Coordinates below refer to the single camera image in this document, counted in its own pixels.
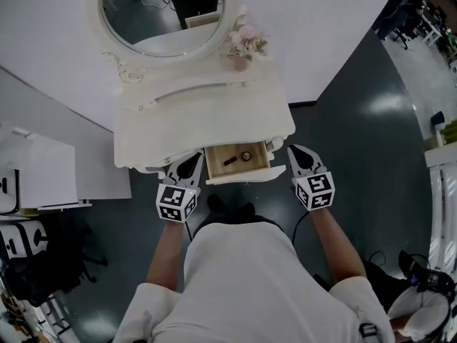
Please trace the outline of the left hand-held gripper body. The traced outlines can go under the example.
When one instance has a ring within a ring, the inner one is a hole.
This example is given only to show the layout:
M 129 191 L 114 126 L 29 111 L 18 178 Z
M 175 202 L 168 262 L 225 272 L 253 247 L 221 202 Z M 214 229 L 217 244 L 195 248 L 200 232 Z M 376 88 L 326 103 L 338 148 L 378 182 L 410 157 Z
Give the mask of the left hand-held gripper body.
M 156 196 L 158 216 L 166 221 L 185 223 L 198 204 L 199 183 L 195 179 L 178 182 L 165 177 Z

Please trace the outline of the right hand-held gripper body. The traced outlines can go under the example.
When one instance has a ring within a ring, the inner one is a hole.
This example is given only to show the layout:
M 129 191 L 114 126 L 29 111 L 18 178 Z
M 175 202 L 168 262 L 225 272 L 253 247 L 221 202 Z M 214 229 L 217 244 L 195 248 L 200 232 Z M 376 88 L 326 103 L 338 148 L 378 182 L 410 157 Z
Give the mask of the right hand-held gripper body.
M 294 185 L 297 199 L 309 212 L 333 204 L 335 185 L 330 171 L 299 177 Z

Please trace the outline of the large white wooden drawer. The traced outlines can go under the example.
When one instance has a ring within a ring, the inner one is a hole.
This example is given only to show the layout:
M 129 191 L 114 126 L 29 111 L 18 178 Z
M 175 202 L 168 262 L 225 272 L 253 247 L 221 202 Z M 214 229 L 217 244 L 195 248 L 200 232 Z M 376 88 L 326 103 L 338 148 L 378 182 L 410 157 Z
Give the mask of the large white wooden drawer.
M 242 153 L 251 153 L 251 159 L 244 161 Z M 209 146 L 204 149 L 209 178 L 207 185 L 230 183 L 269 182 L 286 171 L 285 165 L 271 166 L 264 141 L 247 144 L 226 144 Z M 224 166 L 227 159 L 237 160 Z

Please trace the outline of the person's left forearm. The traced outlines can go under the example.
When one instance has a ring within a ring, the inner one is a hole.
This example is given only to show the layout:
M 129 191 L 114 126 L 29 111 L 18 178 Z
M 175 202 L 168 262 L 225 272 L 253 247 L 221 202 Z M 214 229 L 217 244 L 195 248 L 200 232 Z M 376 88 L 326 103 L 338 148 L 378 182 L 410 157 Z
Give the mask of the person's left forearm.
M 146 283 L 176 291 L 179 283 L 183 237 L 182 223 L 167 222 L 164 225 L 146 275 Z

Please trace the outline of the person's right forearm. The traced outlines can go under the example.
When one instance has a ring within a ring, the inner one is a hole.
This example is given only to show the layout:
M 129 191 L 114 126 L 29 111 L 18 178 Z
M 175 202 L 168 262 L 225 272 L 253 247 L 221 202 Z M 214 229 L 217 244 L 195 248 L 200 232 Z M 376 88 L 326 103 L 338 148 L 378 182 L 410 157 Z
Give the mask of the person's right forearm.
M 358 252 L 332 214 L 326 208 L 310 212 L 321 241 L 328 268 L 334 280 L 366 278 L 366 270 Z

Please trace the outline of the white dressing table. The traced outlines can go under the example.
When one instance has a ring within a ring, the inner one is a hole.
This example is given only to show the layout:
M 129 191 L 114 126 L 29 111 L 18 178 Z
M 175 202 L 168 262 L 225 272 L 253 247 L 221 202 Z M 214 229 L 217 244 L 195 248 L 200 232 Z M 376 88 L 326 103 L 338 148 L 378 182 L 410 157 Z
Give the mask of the white dressing table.
M 227 1 L 185 30 L 133 45 L 114 121 L 114 163 L 150 172 L 209 146 L 266 142 L 295 132 L 272 60 L 248 39 L 246 12 Z

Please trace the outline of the person's white shirt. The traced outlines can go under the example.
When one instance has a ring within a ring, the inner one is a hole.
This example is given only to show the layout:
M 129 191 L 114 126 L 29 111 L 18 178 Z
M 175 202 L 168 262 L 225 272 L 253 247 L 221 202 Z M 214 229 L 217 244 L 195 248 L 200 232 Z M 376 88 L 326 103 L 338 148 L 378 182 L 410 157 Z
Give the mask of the person's white shirt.
M 140 284 L 113 343 L 395 343 L 366 278 L 325 290 L 273 224 L 203 227 L 184 275 L 181 293 Z

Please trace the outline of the pink flowers in vase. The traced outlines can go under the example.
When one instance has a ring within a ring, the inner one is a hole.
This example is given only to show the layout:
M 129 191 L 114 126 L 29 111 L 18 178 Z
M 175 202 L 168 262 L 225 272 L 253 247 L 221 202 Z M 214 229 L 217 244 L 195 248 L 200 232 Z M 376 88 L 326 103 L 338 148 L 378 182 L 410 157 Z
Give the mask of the pink flowers in vase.
M 248 25 L 238 25 L 229 34 L 227 57 L 232 60 L 236 71 L 245 71 L 256 56 L 267 55 L 268 40 L 263 34 Z

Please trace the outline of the low white cabinet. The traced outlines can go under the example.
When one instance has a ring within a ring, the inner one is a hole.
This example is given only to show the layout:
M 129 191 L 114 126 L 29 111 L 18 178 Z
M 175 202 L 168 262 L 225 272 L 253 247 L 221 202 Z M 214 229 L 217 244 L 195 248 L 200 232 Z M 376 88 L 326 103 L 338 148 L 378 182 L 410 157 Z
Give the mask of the low white cabinet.
M 19 206 L 53 210 L 90 205 L 78 194 L 72 145 L 18 128 L 0 129 L 0 168 L 19 172 Z

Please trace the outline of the black office chair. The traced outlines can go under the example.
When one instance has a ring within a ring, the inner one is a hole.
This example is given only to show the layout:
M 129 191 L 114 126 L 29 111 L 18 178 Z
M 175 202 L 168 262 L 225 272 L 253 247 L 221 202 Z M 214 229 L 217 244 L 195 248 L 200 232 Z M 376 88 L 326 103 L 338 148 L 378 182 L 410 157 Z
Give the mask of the black office chair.
M 96 259 L 87 251 L 88 238 L 92 231 L 71 225 L 61 226 L 51 220 L 40 221 L 48 237 L 45 252 L 29 258 L 11 259 L 5 263 L 6 286 L 18 300 L 25 300 L 33 307 L 40 307 L 54 292 L 69 293 L 86 277 L 91 283 L 97 282 L 90 275 L 86 263 L 106 267 L 108 261 Z

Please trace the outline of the oval white framed mirror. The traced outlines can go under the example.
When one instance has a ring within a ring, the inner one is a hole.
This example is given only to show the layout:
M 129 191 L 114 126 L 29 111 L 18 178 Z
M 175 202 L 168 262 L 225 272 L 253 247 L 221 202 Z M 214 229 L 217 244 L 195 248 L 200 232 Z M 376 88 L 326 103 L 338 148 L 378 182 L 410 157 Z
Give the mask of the oval white framed mirror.
M 180 66 L 217 50 L 238 16 L 239 0 L 86 0 L 105 54 L 145 68 Z

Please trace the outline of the white device with black marks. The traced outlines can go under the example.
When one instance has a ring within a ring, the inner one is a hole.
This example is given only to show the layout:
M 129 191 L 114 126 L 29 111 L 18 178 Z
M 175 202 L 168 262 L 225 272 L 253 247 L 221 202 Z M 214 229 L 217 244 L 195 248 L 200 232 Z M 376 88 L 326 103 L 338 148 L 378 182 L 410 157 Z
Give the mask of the white device with black marks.
M 36 220 L 4 223 L 2 217 L 19 212 L 19 171 L 0 167 L 0 264 L 45 252 L 49 243 L 43 224 Z

